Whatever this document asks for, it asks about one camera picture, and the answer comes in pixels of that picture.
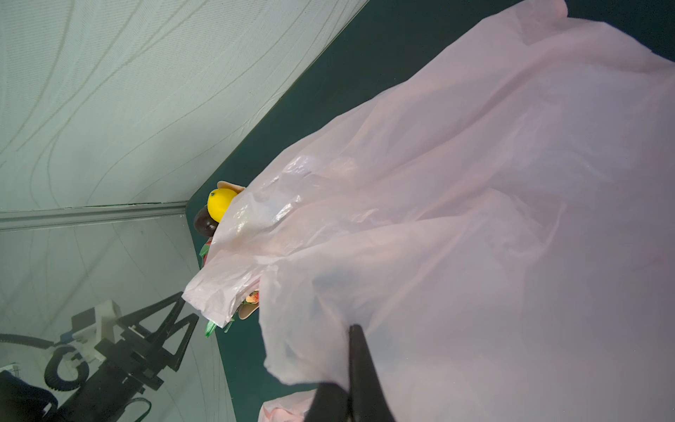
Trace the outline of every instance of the black cable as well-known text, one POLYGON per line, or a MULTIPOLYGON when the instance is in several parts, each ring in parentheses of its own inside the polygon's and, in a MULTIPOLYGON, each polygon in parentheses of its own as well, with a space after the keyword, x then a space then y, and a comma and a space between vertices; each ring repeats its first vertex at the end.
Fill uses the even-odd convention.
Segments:
MULTIPOLYGON (((59 376, 59 364, 63 357, 69 352, 76 352, 73 346, 62 346, 56 348, 54 353, 47 363, 45 368, 45 384, 53 390, 57 391, 71 391, 79 388, 89 378, 89 365, 86 361, 82 361, 77 367, 78 377, 72 381, 67 381, 59 376)), ((82 356, 77 353, 73 359, 82 359, 82 356)))
POLYGON ((0 343, 21 344, 22 346, 30 346, 41 349, 48 349, 54 343, 30 336, 19 336, 18 334, 0 334, 0 343))
POLYGON ((153 409, 153 404, 150 403, 150 400, 148 400, 145 397, 136 397, 127 402, 127 404, 124 405, 124 409, 126 410, 127 406, 129 406, 132 403, 135 402, 145 402, 148 404, 148 410, 145 411, 141 416, 139 416, 134 422, 141 422, 143 419, 145 419, 146 416, 148 416, 148 413, 153 409))

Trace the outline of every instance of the dark green table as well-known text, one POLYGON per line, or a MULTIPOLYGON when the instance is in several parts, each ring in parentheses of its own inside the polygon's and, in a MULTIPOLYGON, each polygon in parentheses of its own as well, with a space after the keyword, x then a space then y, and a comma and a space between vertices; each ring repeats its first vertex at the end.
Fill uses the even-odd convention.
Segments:
MULTIPOLYGON (((345 30, 253 128, 190 199, 188 221, 218 180, 248 185, 284 148, 335 116, 399 84, 479 20, 516 0, 370 0, 345 30)), ((675 59, 675 1, 569 0, 575 18, 601 20, 657 54, 675 59)), ((192 228, 195 251, 205 240, 192 228)), ((285 386, 263 367, 265 349, 254 313, 217 332, 239 422, 254 422, 262 403, 313 386, 285 386)))

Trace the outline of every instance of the toy food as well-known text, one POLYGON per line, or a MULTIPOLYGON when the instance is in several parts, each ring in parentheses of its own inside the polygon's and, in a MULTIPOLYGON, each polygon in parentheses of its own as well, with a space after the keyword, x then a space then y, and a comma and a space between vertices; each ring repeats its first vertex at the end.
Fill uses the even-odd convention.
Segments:
POLYGON ((244 299, 244 302, 239 306, 239 318, 240 319, 246 319, 248 318, 256 309, 258 309, 258 301, 259 301, 259 292, 256 290, 255 292, 249 294, 246 299, 244 299))
POLYGON ((218 227, 218 221, 215 221, 209 215, 209 210, 204 207, 194 216, 193 225, 197 233, 204 237, 212 238, 216 227, 218 227))
POLYGON ((211 218, 220 223, 235 196, 237 196, 237 192, 229 188, 212 190, 207 201, 207 209, 211 218))
POLYGON ((209 256, 209 249, 211 248, 211 241, 213 238, 209 238, 202 249, 199 251, 199 256, 202 257, 202 268, 207 264, 207 257, 209 256))

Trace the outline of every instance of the pink plastic bag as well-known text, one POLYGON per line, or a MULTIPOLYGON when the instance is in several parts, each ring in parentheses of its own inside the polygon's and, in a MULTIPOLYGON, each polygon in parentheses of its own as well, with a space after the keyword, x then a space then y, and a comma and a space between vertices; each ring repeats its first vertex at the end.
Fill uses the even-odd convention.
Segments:
POLYGON ((674 140, 672 62, 524 1, 280 154, 184 297, 259 280, 288 384, 361 324, 398 422, 672 421, 674 140))
POLYGON ((264 402, 258 414, 258 422, 302 422, 316 392, 303 391, 264 402))

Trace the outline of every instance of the wrinkled plastic sheet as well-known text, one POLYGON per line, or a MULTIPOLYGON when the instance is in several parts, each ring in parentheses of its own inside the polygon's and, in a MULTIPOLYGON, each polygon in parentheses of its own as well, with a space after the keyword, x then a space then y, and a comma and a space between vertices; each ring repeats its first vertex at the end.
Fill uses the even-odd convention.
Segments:
POLYGON ((302 422, 316 393, 316 390, 302 391, 264 402, 258 422, 302 422))
POLYGON ((286 149, 184 297, 260 289, 268 370, 406 421, 675 417, 675 67, 561 0, 487 18, 286 149))

